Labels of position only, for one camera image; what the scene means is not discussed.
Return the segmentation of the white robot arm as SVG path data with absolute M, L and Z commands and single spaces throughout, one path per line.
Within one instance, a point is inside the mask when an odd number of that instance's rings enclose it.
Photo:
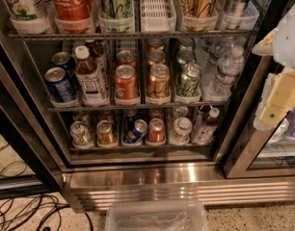
M 254 128 L 268 131 L 276 128 L 295 107 L 295 4 L 252 52 L 258 56 L 272 56 L 283 66 L 281 73 L 270 73 L 266 78 L 255 112 Z

